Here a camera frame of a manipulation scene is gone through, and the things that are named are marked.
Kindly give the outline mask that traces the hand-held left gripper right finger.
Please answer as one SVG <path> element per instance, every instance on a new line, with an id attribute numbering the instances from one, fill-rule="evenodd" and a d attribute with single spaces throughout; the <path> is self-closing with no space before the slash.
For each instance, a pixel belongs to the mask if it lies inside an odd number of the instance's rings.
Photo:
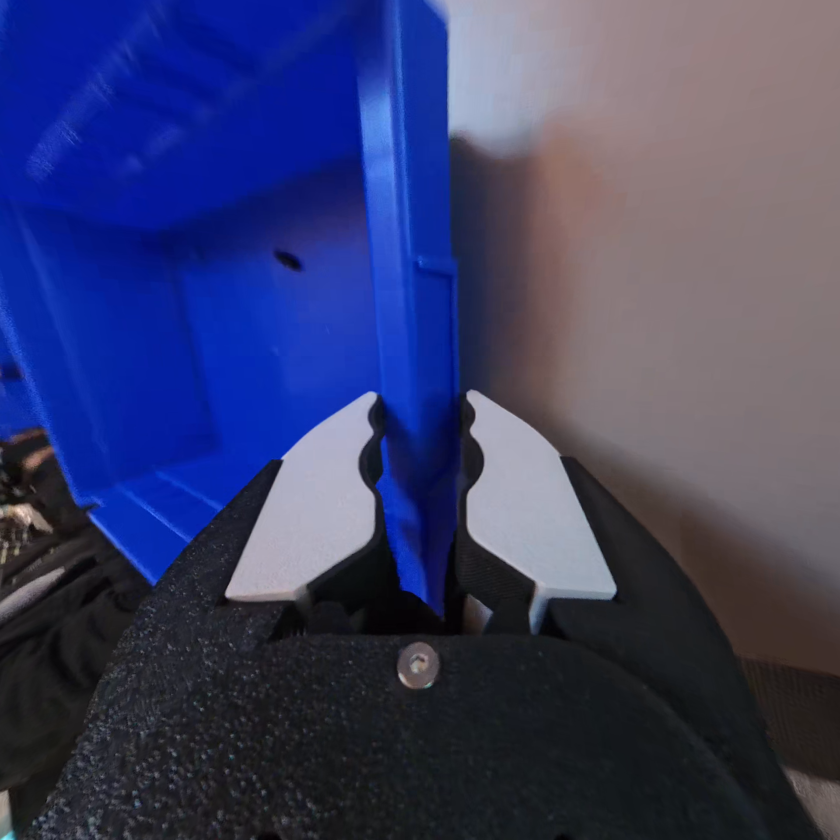
<path id="1" fill-rule="evenodd" d="M 617 586 L 560 452 L 477 390 L 462 402 L 458 583 L 539 634 L 554 600 L 610 602 Z"/>

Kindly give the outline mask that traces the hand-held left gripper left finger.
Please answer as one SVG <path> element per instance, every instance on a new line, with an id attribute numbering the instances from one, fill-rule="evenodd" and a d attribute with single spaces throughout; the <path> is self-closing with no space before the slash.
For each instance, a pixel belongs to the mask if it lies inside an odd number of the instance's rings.
<path id="1" fill-rule="evenodd" d="M 282 457 L 225 591 L 229 602 L 362 606 L 387 591 L 382 399 L 364 393 Z"/>

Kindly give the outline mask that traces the blue plastic bin with divider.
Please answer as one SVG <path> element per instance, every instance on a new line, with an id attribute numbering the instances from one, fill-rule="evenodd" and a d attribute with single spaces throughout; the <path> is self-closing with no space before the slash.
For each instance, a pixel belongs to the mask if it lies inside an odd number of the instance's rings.
<path id="1" fill-rule="evenodd" d="M 430 2 L 2 2 L 2 332 L 156 583 L 365 392 L 402 585 L 455 530 L 448 37 Z"/>

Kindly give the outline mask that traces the dark cloth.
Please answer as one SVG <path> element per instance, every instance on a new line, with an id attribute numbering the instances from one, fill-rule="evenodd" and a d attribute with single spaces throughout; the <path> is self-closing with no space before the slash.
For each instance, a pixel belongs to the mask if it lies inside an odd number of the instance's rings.
<path id="1" fill-rule="evenodd" d="M 28 506 L 14 547 L 2 523 L 1 781 L 67 760 L 123 632 L 151 588 L 67 486 L 41 428 L 2 441 L 2 510 Z"/>

